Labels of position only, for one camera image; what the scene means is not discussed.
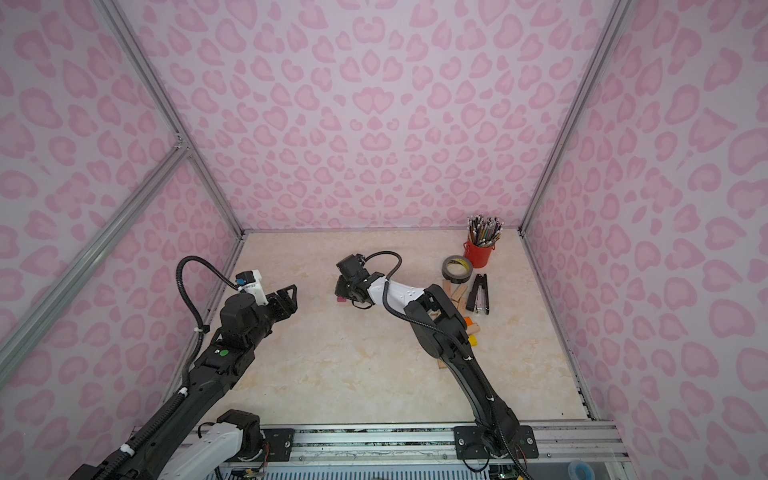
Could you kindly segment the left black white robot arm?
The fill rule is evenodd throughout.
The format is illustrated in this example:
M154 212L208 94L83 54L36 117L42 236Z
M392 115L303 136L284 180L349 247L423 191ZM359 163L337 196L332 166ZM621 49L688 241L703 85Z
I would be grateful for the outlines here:
M255 350L276 323L298 310L298 288L265 296L237 293L225 301L221 326L192 361L182 385L136 433L97 465L83 464L73 479L203 479L227 460L264 460L267 441L257 415L222 414L192 446L178 450L205 414L254 362Z

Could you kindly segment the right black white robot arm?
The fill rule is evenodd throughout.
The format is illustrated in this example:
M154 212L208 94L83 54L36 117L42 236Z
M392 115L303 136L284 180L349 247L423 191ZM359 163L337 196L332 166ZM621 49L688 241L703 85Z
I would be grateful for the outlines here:
M510 456L520 421L479 365L464 317L441 286L418 288L394 281L401 265L402 257L394 251L349 255L337 263L335 295L355 305L380 306L409 323L422 349L445 364L457 381L488 453Z

